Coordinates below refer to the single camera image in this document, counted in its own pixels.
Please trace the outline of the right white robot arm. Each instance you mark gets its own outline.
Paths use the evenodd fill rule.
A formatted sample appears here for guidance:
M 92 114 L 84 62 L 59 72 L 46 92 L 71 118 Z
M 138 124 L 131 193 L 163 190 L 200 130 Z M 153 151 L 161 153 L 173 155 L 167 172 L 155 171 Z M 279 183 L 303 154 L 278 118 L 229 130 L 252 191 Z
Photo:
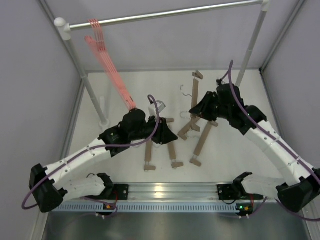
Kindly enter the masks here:
M 255 144 L 279 171 L 281 177 L 262 177 L 244 172 L 232 183 L 232 192 L 243 199 L 249 194 L 279 201 L 287 210 L 298 213 L 320 194 L 320 170 L 304 161 L 276 133 L 267 116 L 254 105 L 246 105 L 234 84 L 222 84 L 208 91 L 189 110 L 208 122 L 225 119 L 230 126 Z

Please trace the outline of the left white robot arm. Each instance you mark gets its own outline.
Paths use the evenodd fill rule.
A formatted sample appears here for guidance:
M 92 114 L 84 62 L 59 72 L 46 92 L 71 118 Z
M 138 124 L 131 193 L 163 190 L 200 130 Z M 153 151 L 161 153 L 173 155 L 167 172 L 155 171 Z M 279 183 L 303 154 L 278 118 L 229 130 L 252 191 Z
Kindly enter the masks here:
M 106 173 L 80 180 L 77 176 L 87 168 L 111 159 L 138 143 L 152 141 L 166 145 L 177 139 L 165 118 L 153 115 L 146 119 L 144 111 L 132 109 L 118 125 L 105 130 L 82 150 L 47 166 L 33 166 L 29 179 L 31 195 L 42 213 L 51 212 L 72 199 L 109 199 L 113 195 L 114 184 Z

